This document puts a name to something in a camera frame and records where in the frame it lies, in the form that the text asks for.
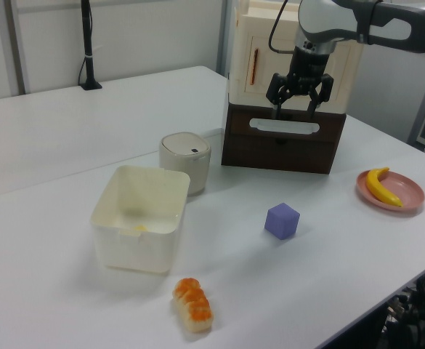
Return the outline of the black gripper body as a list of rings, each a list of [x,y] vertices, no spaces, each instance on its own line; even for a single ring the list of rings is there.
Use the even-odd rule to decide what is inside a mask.
[[[311,78],[320,77],[325,73],[328,58],[329,55],[321,55],[295,47],[287,75],[288,87],[293,96],[309,95]]]

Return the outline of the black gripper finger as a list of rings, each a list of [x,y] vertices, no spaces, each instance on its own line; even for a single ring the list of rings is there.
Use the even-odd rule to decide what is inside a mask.
[[[271,119],[278,120],[282,104],[293,96],[288,87],[288,77],[274,73],[267,89],[266,98],[272,104]]]
[[[310,102],[307,109],[311,118],[322,103],[328,102],[333,88],[333,77],[327,73],[317,78],[311,78],[309,83]]]

